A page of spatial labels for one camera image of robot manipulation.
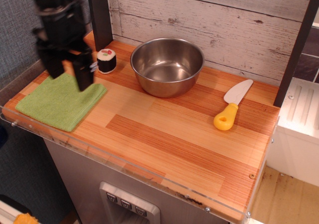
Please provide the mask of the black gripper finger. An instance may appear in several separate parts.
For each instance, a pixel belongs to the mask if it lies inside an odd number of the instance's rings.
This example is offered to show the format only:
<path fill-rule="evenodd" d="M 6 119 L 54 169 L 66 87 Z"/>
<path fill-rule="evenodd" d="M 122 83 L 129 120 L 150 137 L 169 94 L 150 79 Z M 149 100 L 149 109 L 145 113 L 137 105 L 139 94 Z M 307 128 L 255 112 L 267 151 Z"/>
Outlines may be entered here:
<path fill-rule="evenodd" d="M 79 54 L 72 62 L 74 74 L 80 91 L 84 91 L 94 82 L 91 65 L 93 59 L 91 54 Z"/>
<path fill-rule="evenodd" d="M 62 60 L 53 50 L 42 50 L 41 60 L 52 78 L 57 78 L 64 73 Z"/>

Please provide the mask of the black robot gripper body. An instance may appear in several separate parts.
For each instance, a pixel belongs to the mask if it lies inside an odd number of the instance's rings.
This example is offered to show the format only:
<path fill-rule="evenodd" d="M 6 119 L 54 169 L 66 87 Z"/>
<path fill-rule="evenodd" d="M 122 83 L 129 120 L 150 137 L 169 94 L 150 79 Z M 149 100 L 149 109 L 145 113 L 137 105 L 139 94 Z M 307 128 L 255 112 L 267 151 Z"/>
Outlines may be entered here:
<path fill-rule="evenodd" d="M 70 62 L 79 54 L 92 55 L 83 40 L 86 27 L 79 0 L 36 0 L 35 12 L 43 25 L 33 30 L 40 59 L 42 50 L 53 50 Z"/>

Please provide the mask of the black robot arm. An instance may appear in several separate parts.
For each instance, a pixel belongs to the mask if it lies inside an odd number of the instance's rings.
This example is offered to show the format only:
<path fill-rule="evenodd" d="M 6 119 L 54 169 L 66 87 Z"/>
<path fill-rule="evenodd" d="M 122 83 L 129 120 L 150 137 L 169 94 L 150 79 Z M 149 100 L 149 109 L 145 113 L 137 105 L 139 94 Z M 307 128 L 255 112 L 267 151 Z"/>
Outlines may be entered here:
<path fill-rule="evenodd" d="M 35 28 L 36 50 L 52 78 L 64 73 L 62 62 L 72 63 L 79 90 L 94 81 L 92 50 L 85 43 L 86 23 L 79 0 L 34 0 L 43 27 Z"/>

